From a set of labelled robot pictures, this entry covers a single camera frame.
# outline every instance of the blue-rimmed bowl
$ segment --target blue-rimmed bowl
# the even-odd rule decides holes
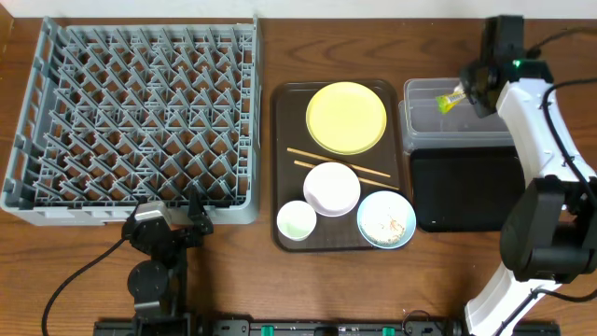
[[[400,239],[390,245],[383,245],[371,237],[369,237],[362,228],[362,223],[366,220],[371,220],[380,214],[388,214],[392,218],[397,218],[399,221],[406,222],[404,234]],[[358,229],[361,231],[363,237],[371,244],[378,248],[393,249],[399,248],[406,244],[415,229],[417,228],[417,217],[410,202],[404,196],[392,191],[378,191],[367,196],[361,205],[358,207],[356,213],[356,223]]]

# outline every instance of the green connector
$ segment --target green connector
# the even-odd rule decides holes
[[[273,336],[273,326],[261,327],[261,336]]]
[[[396,336],[396,330],[390,327],[384,327],[382,329],[382,336]]]

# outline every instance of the plastic container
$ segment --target plastic container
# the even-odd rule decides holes
[[[514,147],[417,149],[412,202],[428,232],[499,231],[525,190]]]
[[[445,115],[438,111],[436,97],[453,92],[458,83],[458,78],[409,79],[405,83],[405,103],[399,108],[405,152],[418,148],[514,146],[506,124],[497,114],[481,119],[467,100]]]
[[[253,24],[70,26],[45,18],[0,196],[35,225],[125,219],[197,189],[214,223],[258,213],[261,32]]]

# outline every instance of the plastic dish rack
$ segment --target plastic dish rack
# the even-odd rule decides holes
[[[258,213],[262,50],[253,24],[69,26],[45,18],[0,206],[35,225]]]

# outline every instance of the small white bowl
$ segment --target small white bowl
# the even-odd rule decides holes
[[[356,174],[347,166],[326,162],[311,169],[302,191],[316,213],[340,217],[348,214],[358,203],[361,185]]]
[[[276,218],[278,231],[295,242],[305,239],[315,229],[317,215],[313,208],[303,201],[291,201],[280,208]]]

